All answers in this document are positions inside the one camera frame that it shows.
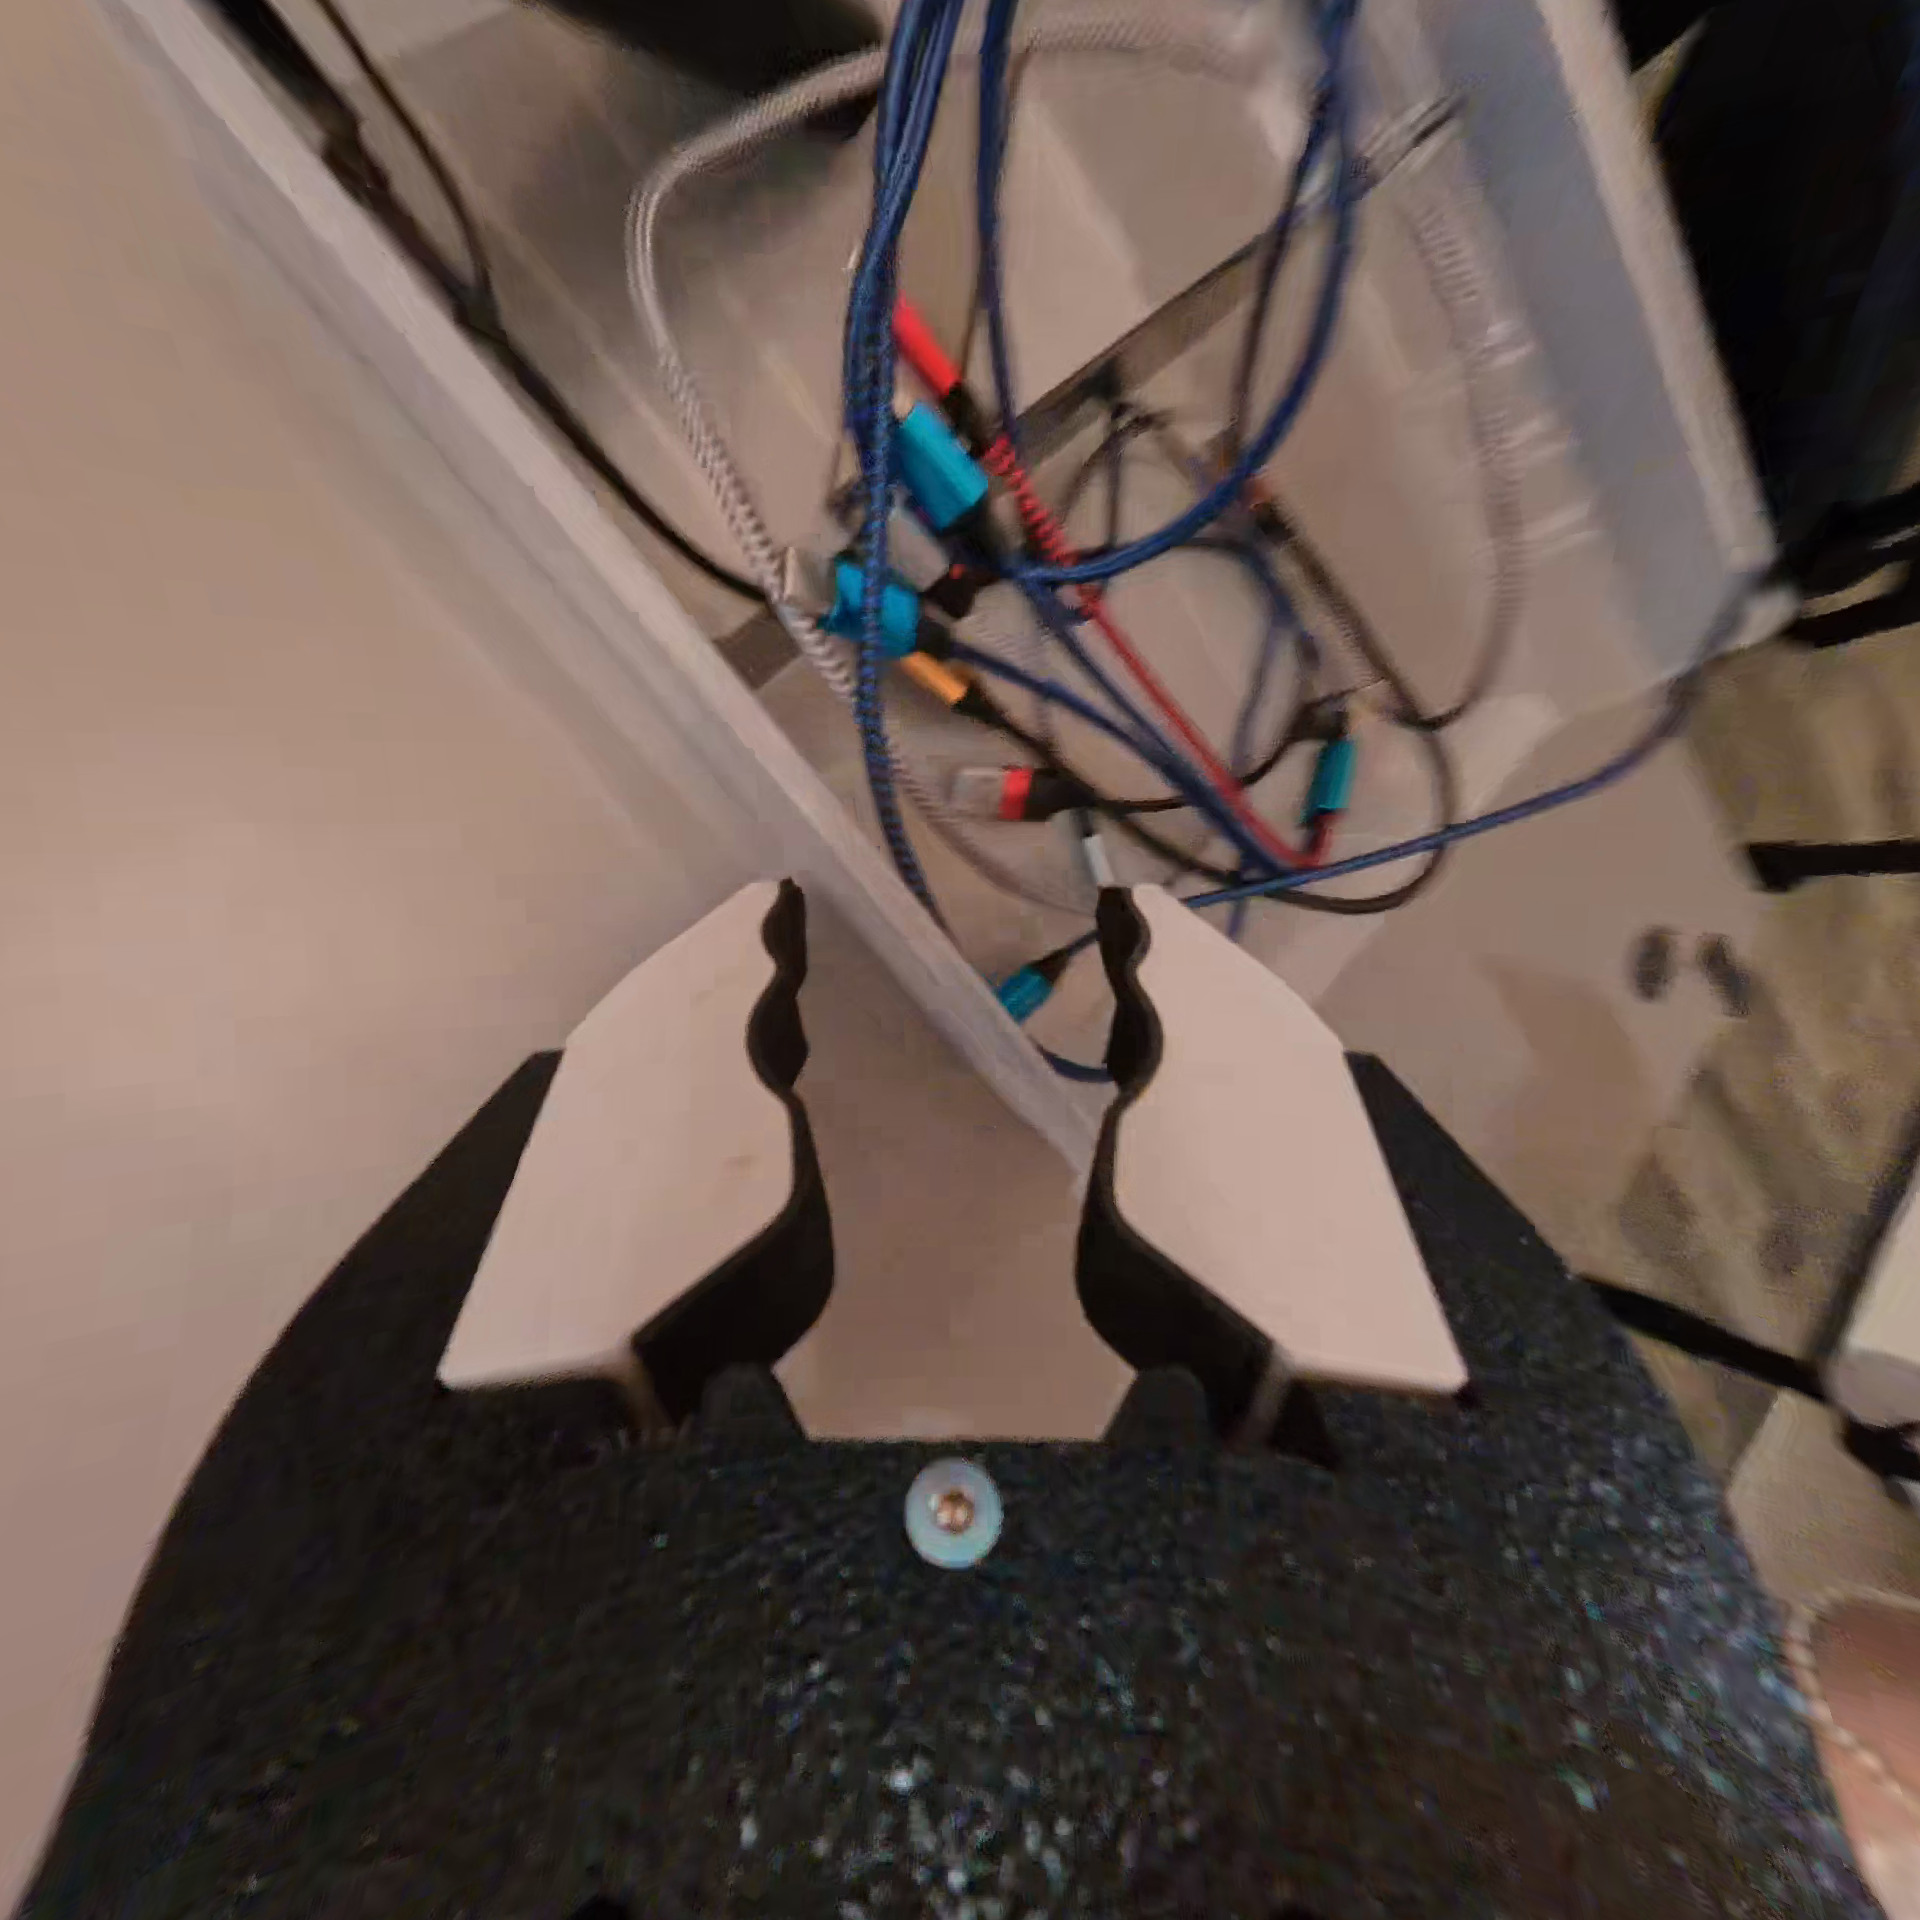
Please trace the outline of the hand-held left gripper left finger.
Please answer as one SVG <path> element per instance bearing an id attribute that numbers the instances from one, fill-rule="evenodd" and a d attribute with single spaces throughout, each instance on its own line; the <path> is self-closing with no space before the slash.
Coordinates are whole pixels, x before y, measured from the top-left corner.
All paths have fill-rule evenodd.
<path id="1" fill-rule="evenodd" d="M 438 1358 L 457 1395 L 601 1380 L 653 1429 L 772 1371 L 833 1296 L 800 1076 L 808 901 L 755 879 L 574 1025 Z"/>

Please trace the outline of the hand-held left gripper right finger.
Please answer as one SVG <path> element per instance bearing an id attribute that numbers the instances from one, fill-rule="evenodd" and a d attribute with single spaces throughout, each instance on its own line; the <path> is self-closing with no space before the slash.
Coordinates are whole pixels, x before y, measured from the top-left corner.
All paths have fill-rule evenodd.
<path id="1" fill-rule="evenodd" d="M 1314 1388 L 1449 1404 L 1470 1365 L 1334 1031 L 1158 884 L 1110 886 L 1096 944 L 1114 1084 L 1077 1300 L 1139 1375 L 1265 1448 Z"/>

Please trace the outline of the clear plastic tray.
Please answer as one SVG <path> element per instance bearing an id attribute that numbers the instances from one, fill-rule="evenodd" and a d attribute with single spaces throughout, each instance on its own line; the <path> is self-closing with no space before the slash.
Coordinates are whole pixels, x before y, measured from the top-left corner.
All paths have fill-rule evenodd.
<path id="1" fill-rule="evenodd" d="M 1496 348 L 1528 479 L 1531 684 L 1470 724 L 1475 804 L 1572 769 L 1689 657 L 1739 567 L 1770 557 L 1761 489 L 1674 216 L 1634 123 L 1600 4 L 1402 4 L 1376 30 L 1420 75 L 1466 81 L 1466 183 L 1449 189 L 1496 278 Z M 884 869 L 826 765 L 785 734 L 555 432 L 461 341 L 418 268 L 352 203 L 293 108 L 203 4 L 104 4 L 182 139 L 206 203 L 331 339 L 368 416 L 384 416 L 427 542 L 420 567 L 475 647 L 612 783 L 653 845 L 653 929 L 680 929 L 746 871 L 796 872 L 947 1044 L 1085 1180 L 1098 1096 L 1050 1070 L 989 990 Z M 1523 1145 L 1548 1089 L 1546 1041 L 1514 1022 L 1520 990 L 1572 993 L 1624 1093 L 1624 1151 L 1661 1125 L 1718 1022 L 1708 988 L 1659 1009 L 1634 996 L 1628 945 L 1657 925 L 1752 940 L 1761 893 L 1737 869 L 1705 776 L 1664 748 L 1608 796 L 1509 825 L 1467 853 L 1413 929 L 1282 933 L 1302 996 L 1365 1014 L 1470 1145 Z"/>

